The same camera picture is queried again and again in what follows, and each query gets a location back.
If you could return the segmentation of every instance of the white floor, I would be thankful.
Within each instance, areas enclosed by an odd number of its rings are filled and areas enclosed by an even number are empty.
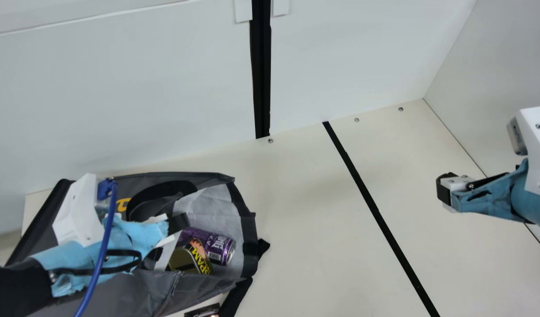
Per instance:
[[[437,201],[438,175],[481,171],[422,100],[331,124],[440,315],[540,316],[540,245],[528,229]],[[272,243],[237,317],[427,317],[324,127],[272,139],[139,169],[236,177]],[[48,193],[27,196],[24,228]]]

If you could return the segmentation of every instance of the purple can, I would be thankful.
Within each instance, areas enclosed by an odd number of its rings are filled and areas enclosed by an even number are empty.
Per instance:
[[[233,239],[193,227],[188,227],[182,231],[176,246],[180,247],[181,243],[185,243],[192,237],[196,237],[201,241],[205,251],[207,251],[207,257],[212,263],[227,265],[233,259],[236,246]]]

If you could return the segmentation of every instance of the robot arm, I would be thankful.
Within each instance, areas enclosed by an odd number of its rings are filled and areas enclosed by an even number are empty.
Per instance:
[[[540,107],[521,110],[507,130],[515,153],[529,154],[517,170],[479,181],[443,174],[436,180],[437,197],[450,211],[540,226]]]

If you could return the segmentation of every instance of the metal can lid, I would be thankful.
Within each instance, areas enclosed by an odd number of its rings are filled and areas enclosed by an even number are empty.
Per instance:
[[[229,264],[229,262],[233,259],[235,247],[236,247],[236,241],[233,240],[233,242],[231,243],[229,247],[229,252],[227,253],[227,261],[226,261],[227,264]]]

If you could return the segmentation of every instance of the black vertical divider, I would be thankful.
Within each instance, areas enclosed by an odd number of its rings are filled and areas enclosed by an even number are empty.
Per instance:
[[[250,21],[250,61],[254,98],[256,138],[270,135],[270,72],[272,29],[270,28],[271,0],[252,0]]]

